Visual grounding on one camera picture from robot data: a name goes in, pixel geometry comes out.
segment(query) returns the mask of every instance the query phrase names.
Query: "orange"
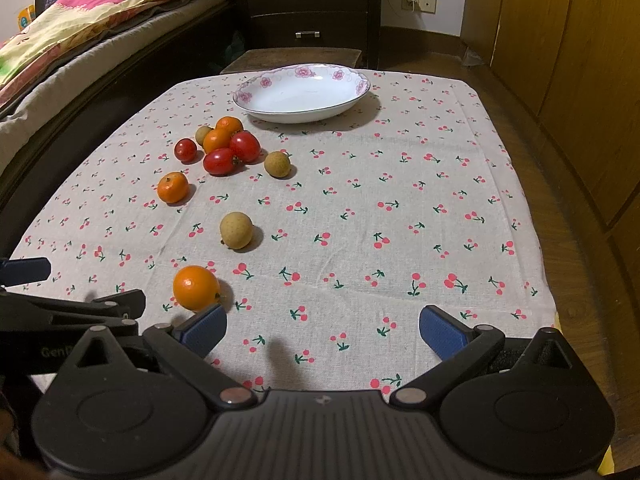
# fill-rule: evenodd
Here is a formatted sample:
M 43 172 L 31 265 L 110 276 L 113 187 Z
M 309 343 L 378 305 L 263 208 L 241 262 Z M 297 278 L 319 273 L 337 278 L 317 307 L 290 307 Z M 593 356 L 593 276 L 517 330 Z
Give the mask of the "orange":
M 204 267 L 184 267 L 174 277 L 174 297 L 184 308 L 197 312 L 216 303 L 219 296 L 218 280 Z
M 180 202 L 189 192 L 189 181 L 180 171 L 172 171 L 160 179 L 157 192 L 163 202 Z
M 217 150 L 218 148 L 228 148 L 232 135 L 233 133 L 229 133 L 228 130 L 214 128 L 204 136 L 202 149 L 207 155 L 209 155 L 210 152 Z
M 240 119 L 236 119 L 235 117 L 229 117 L 229 116 L 222 117 L 221 119 L 219 119 L 218 122 L 216 123 L 216 128 L 219 130 L 225 130 L 230 134 L 234 134 L 236 132 L 241 132 L 242 130 L 244 130 L 244 128 L 242 127 L 242 123 L 240 122 Z

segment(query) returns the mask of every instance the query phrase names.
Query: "red fruit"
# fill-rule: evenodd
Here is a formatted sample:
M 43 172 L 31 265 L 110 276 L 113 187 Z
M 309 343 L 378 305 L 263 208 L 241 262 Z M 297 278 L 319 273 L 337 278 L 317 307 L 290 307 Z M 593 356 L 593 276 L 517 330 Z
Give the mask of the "red fruit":
M 260 142 L 246 130 L 233 134 L 229 148 L 247 164 L 260 156 Z
M 174 155 L 180 162 L 191 162 L 198 153 L 198 147 L 191 139 L 180 139 L 175 143 Z
M 239 159 L 229 148 L 213 150 L 202 160 L 204 170 L 214 176 L 223 176 L 231 173 L 238 163 Z

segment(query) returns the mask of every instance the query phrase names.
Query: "white bowl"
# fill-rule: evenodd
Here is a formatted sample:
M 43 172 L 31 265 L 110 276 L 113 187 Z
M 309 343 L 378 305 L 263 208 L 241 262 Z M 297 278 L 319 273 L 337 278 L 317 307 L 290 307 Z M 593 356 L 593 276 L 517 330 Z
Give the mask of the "white bowl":
M 348 110 L 370 86 L 364 75 L 345 66 L 300 64 L 248 79 L 234 92 L 234 102 L 271 123 L 310 123 Z

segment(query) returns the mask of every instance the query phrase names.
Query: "silver handle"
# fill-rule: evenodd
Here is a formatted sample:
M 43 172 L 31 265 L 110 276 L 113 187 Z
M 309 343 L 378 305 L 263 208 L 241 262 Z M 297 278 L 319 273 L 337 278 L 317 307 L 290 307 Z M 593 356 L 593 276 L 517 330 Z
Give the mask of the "silver handle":
M 309 36 L 310 34 L 313 34 L 314 38 L 319 38 L 320 37 L 320 31 L 319 30 L 301 30 L 300 32 L 296 32 L 296 38 L 298 40 L 300 40 L 302 38 L 302 36 Z

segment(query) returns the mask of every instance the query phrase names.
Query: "wall socket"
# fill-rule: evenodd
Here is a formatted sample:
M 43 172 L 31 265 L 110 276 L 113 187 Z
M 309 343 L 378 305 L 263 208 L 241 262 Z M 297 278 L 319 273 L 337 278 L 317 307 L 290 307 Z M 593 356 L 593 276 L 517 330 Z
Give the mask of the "wall socket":
M 436 13 L 436 0 L 402 0 L 402 10 Z

